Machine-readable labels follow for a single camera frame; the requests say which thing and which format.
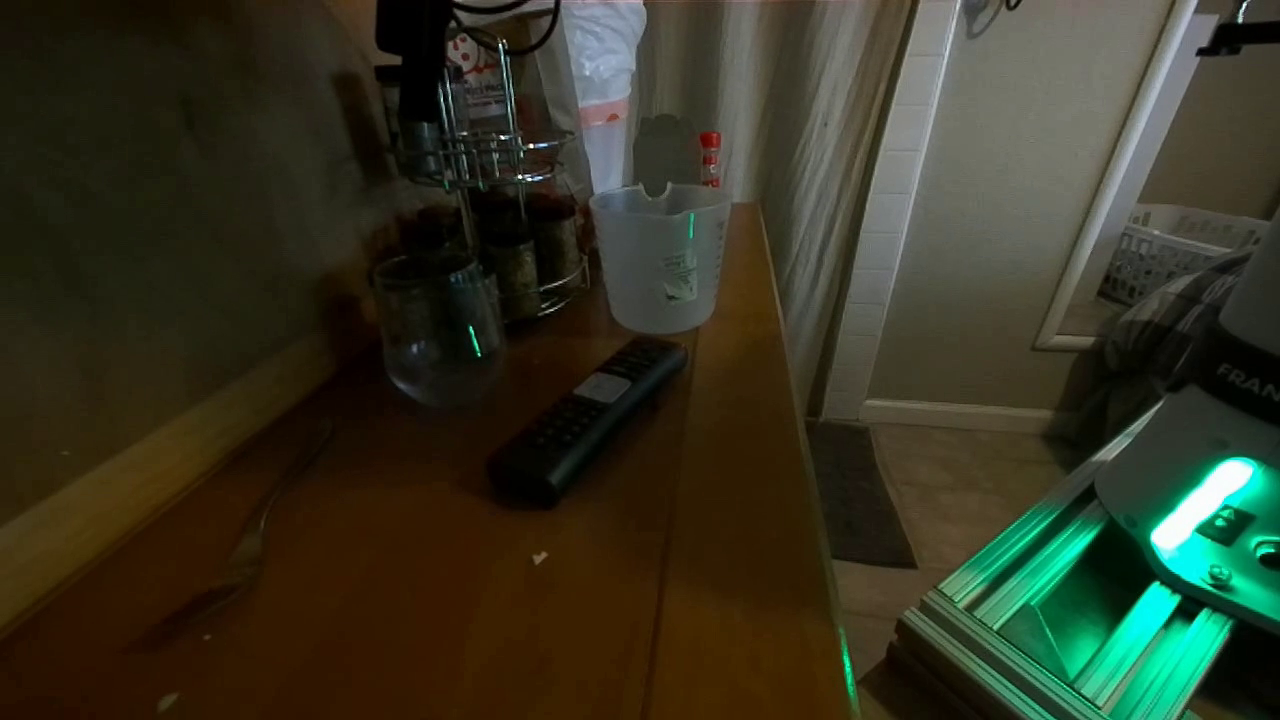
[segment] remote control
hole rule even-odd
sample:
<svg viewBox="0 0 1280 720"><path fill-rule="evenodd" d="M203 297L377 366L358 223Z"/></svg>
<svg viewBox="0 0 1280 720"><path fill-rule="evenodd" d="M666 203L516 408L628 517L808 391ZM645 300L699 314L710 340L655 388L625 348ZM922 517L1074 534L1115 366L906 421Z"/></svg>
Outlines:
<svg viewBox="0 0 1280 720"><path fill-rule="evenodd" d="M559 397L545 415L516 433L493 462L486 479L501 495L552 507L589 462L682 367L682 348L634 337L589 382Z"/></svg>

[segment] baseboard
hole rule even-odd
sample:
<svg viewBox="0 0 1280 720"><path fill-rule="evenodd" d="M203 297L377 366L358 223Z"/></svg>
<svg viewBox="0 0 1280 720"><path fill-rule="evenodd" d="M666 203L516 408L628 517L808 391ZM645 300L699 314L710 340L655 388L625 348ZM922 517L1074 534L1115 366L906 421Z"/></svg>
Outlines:
<svg viewBox="0 0 1280 720"><path fill-rule="evenodd" d="M1053 408L863 402L859 424L986 429L1045 435Z"/></svg>
<svg viewBox="0 0 1280 720"><path fill-rule="evenodd" d="M0 527L0 635L48 605L91 560L196 488L229 452L266 429L338 367L322 331L296 340L173 424L77 476Z"/></svg>

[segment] green light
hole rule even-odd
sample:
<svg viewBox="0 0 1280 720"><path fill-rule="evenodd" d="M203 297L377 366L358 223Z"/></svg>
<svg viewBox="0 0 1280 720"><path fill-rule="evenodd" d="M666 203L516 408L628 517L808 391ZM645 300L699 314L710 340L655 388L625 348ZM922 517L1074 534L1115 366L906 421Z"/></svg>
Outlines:
<svg viewBox="0 0 1280 720"><path fill-rule="evenodd" d="M843 698L848 706L857 706L857 668L852 668L852 652L848 652L848 634L841 628L841 674L843 674Z"/></svg>
<svg viewBox="0 0 1280 720"><path fill-rule="evenodd" d="M466 325L471 355L483 362L481 331Z"/></svg>
<svg viewBox="0 0 1280 720"><path fill-rule="evenodd" d="M682 217L682 241L696 246L696 211Z"/></svg>
<svg viewBox="0 0 1280 720"><path fill-rule="evenodd" d="M1251 476L1261 476L1261 466L1247 455L1229 455L1207 467L1207 476L1185 495L1151 534L1151 545L1160 552L1175 552L1211 514L1229 506Z"/></svg>

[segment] wall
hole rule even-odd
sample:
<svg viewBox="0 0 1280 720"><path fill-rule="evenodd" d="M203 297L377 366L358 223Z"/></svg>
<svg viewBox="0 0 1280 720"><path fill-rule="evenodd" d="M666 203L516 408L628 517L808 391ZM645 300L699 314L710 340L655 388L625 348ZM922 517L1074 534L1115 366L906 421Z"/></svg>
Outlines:
<svg viewBox="0 0 1280 720"><path fill-rule="evenodd" d="M4 523L336 325L388 170L319 0L14 0L0 87Z"/></svg>
<svg viewBox="0 0 1280 720"><path fill-rule="evenodd" d="M1280 211L1280 48L1198 59L1148 176L1148 203Z"/></svg>
<svg viewBox="0 0 1280 720"><path fill-rule="evenodd" d="M947 63L871 404L1053 408L1053 287L1168 0L1026 0Z"/></svg>

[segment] kitchen counter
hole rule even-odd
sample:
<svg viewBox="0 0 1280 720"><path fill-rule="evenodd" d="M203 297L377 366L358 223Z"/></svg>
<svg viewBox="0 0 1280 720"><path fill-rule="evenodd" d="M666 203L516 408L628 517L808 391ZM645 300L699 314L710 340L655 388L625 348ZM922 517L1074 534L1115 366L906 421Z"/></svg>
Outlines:
<svg viewBox="0 0 1280 720"><path fill-rule="evenodd" d="M552 514L486 491L486 452L625 340L581 294L460 414L351 362L0 644L0 718L852 718L755 207L682 375L585 484ZM256 590L143 644L329 421Z"/></svg>

